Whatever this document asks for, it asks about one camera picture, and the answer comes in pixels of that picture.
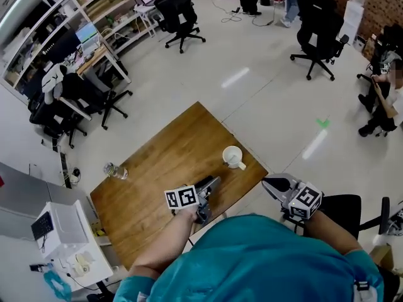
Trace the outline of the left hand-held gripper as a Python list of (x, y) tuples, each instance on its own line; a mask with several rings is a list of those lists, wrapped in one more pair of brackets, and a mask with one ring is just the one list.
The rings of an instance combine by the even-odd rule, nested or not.
[(167, 190), (164, 192), (167, 206), (173, 215), (179, 210), (196, 206), (198, 208), (196, 223), (206, 225), (212, 217), (209, 200), (218, 191), (220, 183), (220, 177), (207, 176), (195, 185)]

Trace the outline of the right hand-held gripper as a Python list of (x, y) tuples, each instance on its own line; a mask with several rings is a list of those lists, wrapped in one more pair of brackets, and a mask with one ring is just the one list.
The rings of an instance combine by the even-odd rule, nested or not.
[(261, 184), (273, 199), (284, 199), (281, 204), (284, 211), (303, 220), (312, 217), (324, 196), (324, 193), (310, 182), (303, 182), (286, 173), (271, 174), (265, 177)]

